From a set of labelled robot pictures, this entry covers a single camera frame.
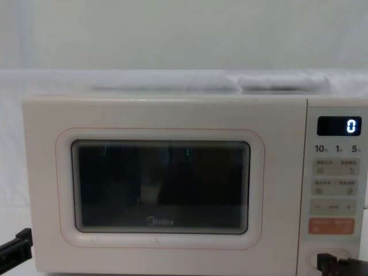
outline number 0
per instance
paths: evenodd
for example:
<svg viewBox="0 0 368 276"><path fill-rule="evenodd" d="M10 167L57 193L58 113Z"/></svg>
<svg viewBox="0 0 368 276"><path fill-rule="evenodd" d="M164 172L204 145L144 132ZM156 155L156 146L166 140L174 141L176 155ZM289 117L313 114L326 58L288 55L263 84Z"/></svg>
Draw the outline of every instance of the number 0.
<svg viewBox="0 0 368 276"><path fill-rule="evenodd" d="M347 126L346 126L346 131L348 133L354 133L355 132L355 126L357 124L357 121L355 120L348 120L347 121Z"/></svg>

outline microwave oven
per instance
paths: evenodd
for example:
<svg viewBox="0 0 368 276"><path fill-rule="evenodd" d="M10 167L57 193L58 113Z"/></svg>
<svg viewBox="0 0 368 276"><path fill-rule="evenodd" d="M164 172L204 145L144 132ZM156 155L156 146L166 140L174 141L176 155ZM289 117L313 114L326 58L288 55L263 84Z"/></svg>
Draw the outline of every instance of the microwave oven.
<svg viewBox="0 0 368 276"><path fill-rule="evenodd" d="M320 275L357 258L368 99L33 96L25 144L39 271Z"/></svg>

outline white backdrop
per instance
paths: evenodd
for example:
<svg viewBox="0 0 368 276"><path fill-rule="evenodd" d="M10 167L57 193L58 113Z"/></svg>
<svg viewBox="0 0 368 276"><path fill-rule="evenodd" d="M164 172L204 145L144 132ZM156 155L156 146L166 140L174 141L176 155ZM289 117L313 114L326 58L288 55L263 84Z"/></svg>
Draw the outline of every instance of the white backdrop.
<svg viewBox="0 0 368 276"><path fill-rule="evenodd" d="M0 16L3 68L368 65L367 0L6 0Z"/></svg>

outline microwave door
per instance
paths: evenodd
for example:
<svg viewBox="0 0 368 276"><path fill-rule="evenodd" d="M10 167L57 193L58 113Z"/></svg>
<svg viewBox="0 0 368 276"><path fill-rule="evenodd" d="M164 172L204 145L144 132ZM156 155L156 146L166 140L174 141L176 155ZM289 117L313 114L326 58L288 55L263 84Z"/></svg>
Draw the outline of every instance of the microwave door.
<svg viewBox="0 0 368 276"><path fill-rule="evenodd" d="M77 140L75 224L81 232L247 230L245 141Z"/></svg>

